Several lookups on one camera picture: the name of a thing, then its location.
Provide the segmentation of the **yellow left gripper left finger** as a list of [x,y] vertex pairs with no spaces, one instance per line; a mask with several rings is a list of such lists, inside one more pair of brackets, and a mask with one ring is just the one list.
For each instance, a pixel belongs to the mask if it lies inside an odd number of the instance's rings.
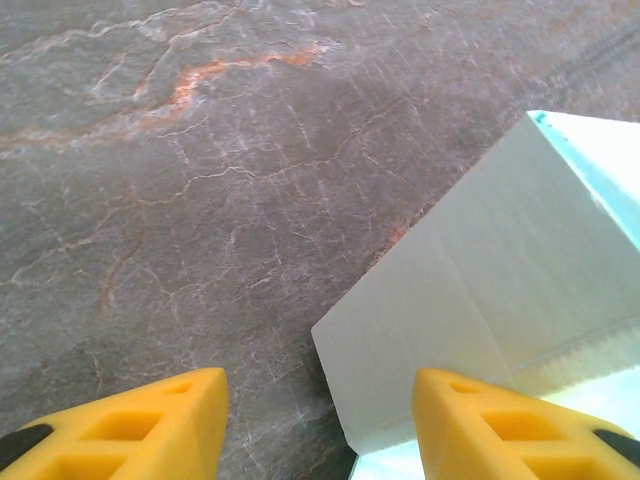
[[4,479],[213,479],[228,386],[202,368],[33,420],[1,438]]

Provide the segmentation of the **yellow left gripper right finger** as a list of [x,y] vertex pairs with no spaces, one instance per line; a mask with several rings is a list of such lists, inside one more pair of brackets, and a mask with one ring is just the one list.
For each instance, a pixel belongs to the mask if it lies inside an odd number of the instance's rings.
[[636,479],[639,442],[605,420],[462,375],[417,371],[428,479]]

